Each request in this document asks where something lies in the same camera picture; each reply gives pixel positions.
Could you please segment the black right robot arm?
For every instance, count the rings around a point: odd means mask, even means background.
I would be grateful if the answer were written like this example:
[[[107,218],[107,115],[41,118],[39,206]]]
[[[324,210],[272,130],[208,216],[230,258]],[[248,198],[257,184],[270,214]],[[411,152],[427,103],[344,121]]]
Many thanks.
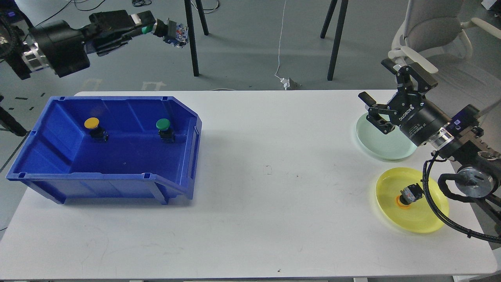
[[[381,64],[396,78],[397,91],[387,104],[379,104],[368,93],[358,97],[367,105],[366,119],[381,133],[388,134],[396,127],[415,146],[431,144],[435,151],[424,163],[421,184],[406,188],[410,195],[402,194],[404,204],[421,197],[444,224],[467,237],[500,243],[500,235],[492,236],[476,232],[448,218],[434,202],[429,189],[429,175],[436,162],[458,162],[460,167],[453,174],[442,174],[437,180],[444,196],[462,203],[475,203],[496,225],[500,225],[500,197],[494,193],[500,187],[500,153],[481,140],[483,129],[479,126],[479,110],[465,106],[449,117],[426,93],[437,86],[431,73],[418,63],[399,65],[390,58]]]

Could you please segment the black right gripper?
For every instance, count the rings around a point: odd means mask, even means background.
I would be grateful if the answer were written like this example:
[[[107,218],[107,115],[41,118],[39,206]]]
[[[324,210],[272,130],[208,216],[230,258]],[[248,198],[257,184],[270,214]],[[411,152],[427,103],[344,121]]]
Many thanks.
[[[422,146],[451,120],[434,103],[423,98],[438,82],[418,63],[399,65],[386,58],[381,64],[395,75],[397,93],[387,105],[378,104],[365,91],[359,93],[358,98],[368,106],[366,119],[383,134],[398,127],[415,146]],[[388,115],[389,121],[381,114]]]

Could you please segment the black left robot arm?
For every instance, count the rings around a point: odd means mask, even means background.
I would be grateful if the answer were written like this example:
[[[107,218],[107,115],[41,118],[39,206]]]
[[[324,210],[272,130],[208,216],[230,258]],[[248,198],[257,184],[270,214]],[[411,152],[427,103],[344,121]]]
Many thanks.
[[[89,54],[105,56],[125,46],[133,37],[152,33],[164,37],[170,24],[154,18],[151,11],[128,14],[126,10],[102,11],[89,16],[90,23],[74,29],[66,21],[30,25],[23,31],[1,16],[1,59],[20,79],[50,68],[59,77],[86,69]]]

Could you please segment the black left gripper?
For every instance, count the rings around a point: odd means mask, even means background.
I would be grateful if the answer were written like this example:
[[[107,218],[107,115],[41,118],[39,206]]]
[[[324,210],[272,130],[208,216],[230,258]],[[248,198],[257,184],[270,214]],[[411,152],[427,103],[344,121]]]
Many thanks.
[[[90,23],[73,29],[65,21],[33,27],[31,43],[23,43],[22,62],[28,73],[51,68],[60,78],[90,66],[89,54],[105,56],[125,46],[128,32],[156,23],[151,11],[129,15],[126,10],[104,11],[89,16]]]

